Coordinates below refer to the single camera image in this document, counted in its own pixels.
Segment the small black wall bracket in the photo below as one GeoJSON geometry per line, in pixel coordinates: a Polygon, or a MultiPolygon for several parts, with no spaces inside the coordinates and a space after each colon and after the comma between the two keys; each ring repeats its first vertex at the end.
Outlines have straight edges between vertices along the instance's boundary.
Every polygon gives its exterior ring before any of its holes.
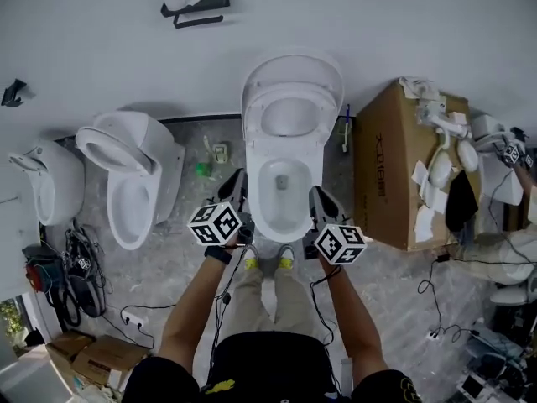
{"type": "Polygon", "coordinates": [[[3,93],[0,106],[16,108],[23,104],[23,99],[20,96],[20,92],[27,86],[27,83],[16,79],[10,86],[8,86],[3,93]]]}

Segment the black cloth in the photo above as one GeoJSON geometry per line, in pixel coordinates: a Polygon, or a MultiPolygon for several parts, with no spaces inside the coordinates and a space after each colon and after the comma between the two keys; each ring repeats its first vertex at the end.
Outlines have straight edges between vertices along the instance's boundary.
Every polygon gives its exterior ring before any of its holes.
{"type": "Polygon", "coordinates": [[[460,232],[478,211],[477,201],[467,173],[463,170],[450,184],[446,203],[446,226],[452,232],[460,232]]]}

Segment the large brown cardboard box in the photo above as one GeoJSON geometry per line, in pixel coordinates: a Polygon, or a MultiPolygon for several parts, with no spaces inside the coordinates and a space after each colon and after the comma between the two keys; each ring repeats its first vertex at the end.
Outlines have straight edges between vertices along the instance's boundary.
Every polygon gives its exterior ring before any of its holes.
{"type": "MultiPolygon", "coordinates": [[[[417,123],[417,100],[404,96],[392,81],[357,115],[353,128],[354,221],[362,232],[403,251],[440,247],[451,242],[445,214],[435,214],[433,238],[417,243],[414,225],[423,202],[411,179],[418,161],[429,164],[440,140],[434,128],[417,123]]],[[[463,171],[456,143],[447,150],[455,168],[444,192],[463,171]]],[[[481,183],[477,172],[467,173],[478,204],[481,183]]]]}

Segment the clutter of electronic equipment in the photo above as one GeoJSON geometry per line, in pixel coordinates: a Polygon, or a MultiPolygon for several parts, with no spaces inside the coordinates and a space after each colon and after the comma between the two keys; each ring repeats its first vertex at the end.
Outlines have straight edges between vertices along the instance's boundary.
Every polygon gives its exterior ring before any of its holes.
{"type": "Polygon", "coordinates": [[[475,322],[465,350],[470,361],[445,403],[537,403],[537,332],[521,346],[475,322]]]}

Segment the small brown cardboard box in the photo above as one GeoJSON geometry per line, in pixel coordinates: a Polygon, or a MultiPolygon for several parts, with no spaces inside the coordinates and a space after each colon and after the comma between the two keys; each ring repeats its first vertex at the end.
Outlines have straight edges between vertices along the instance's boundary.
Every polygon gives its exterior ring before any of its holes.
{"type": "Polygon", "coordinates": [[[72,374],[71,365],[76,356],[95,338],[77,331],[68,331],[45,345],[55,367],[63,375],[72,374]]]}

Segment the white egg-shaped toilet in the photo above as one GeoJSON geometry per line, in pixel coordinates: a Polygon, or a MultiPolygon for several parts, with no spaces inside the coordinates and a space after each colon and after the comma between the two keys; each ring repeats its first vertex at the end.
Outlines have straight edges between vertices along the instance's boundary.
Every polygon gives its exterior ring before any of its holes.
{"type": "Polygon", "coordinates": [[[68,149],[48,139],[38,139],[27,153],[10,152],[14,168],[28,176],[39,222],[44,226],[72,220],[81,210],[85,168],[68,149]]]}

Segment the white pipe fitting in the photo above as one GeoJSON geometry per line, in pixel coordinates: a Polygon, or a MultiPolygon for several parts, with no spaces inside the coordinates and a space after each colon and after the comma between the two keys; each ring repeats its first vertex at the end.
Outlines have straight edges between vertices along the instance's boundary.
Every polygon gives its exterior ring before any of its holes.
{"type": "Polygon", "coordinates": [[[415,109],[415,116],[420,125],[440,128],[443,132],[462,139],[468,135],[465,124],[454,123],[447,117],[446,98],[443,96],[440,96],[439,100],[421,98],[415,109]]]}

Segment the black wristwatch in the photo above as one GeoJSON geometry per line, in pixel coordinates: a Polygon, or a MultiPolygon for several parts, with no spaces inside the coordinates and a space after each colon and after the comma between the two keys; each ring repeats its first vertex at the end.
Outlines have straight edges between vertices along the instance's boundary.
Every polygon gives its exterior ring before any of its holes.
{"type": "Polygon", "coordinates": [[[204,255],[206,258],[217,259],[225,265],[229,265],[232,260],[232,254],[222,246],[208,246],[204,255]]]}

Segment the person's dark shirt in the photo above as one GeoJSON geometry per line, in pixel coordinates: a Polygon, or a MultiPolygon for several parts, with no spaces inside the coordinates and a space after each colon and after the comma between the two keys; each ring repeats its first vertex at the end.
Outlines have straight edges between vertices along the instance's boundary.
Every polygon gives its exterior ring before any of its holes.
{"type": "Polygon", "coordinates": [[[290,332],[245,332],[216,347],[211,376],[200,386],[179,364],[161,357],[140,362],[122,403],[422,403],[398,370],[370,374],[348,397],[333,381],[324,345],[290,332]]]}

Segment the person's beige trousers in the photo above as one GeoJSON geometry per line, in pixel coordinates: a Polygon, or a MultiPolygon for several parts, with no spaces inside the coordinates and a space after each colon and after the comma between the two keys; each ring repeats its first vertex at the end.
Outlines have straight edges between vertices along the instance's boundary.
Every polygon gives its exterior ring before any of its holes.
{"type": "Polygon", "coordinates": [[[263,272],[245,270],[231,300],[231,316],[224,337],[246,332],[291,332],[315,338],[318,335],[314,309],[295,271],[278,267],[274,272],[276,311],[271,317],[262,302],[263,272]]]}

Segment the idle grey hand-held gripper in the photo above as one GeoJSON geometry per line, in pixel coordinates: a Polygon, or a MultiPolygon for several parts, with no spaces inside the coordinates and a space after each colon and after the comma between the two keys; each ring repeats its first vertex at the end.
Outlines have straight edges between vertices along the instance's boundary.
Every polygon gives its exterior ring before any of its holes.
{"type": "Polygon", "coordinates": [[[106,311],[105,279],[95,246],[81,228],[65,232],[65,276],[77,306],[89,317],[106,311]]]}

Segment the white paper sheets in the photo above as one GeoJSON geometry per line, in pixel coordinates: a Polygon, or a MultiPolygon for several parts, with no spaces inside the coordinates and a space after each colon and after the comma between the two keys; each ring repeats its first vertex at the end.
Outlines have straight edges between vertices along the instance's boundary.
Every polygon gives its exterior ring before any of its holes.
{"type": "Polygon", "coordinates": [[[411,179],[418,185],[420,200],[423,202],[417,211],[414,225],[415,240],[421,243],[433,238],[433,218],[437,212],[445,214],[448,195],[429,182],[429,172],[421,161],[416,163],[411,179]]]}

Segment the white toilet lid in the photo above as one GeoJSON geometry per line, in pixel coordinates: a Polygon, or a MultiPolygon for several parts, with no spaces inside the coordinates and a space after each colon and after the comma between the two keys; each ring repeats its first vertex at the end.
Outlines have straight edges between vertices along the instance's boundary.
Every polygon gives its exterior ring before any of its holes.
{"type": "Polygon", "coordinates": [[[308,50],[275,53],[258,62],[243,83],[242,104],[244,96],[252,88],[289,81],[313,83],[327,90],[336,101],[339,115],[345,91],[340,67],[329,55],[308,50]]]}

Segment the labelled brown cardboard box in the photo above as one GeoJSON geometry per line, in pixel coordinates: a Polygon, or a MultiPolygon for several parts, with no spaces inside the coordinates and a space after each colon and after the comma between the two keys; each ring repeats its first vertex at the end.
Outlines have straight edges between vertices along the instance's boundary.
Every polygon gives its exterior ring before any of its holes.
{"type": "Polygon", "coordinates": [[[122,392],[133,368],[149,354],[146,347],[103,335],[76,355],[72,368],[92,383],[122,392]]]}

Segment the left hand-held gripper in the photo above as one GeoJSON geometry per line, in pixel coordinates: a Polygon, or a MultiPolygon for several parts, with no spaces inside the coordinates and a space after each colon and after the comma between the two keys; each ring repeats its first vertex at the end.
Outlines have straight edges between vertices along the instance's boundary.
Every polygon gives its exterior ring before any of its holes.
{"type": "Polygon", "coordinates": [[[237,237],[239,246],[253,241],[254,223],[248,212],[248,173],[237,169],[221,184],[216,194],[219,203],[198,207],[187,223],[200,246],[224,246],[237,237]],[[241,212],[231,202],[241,201],[241,212]]]}

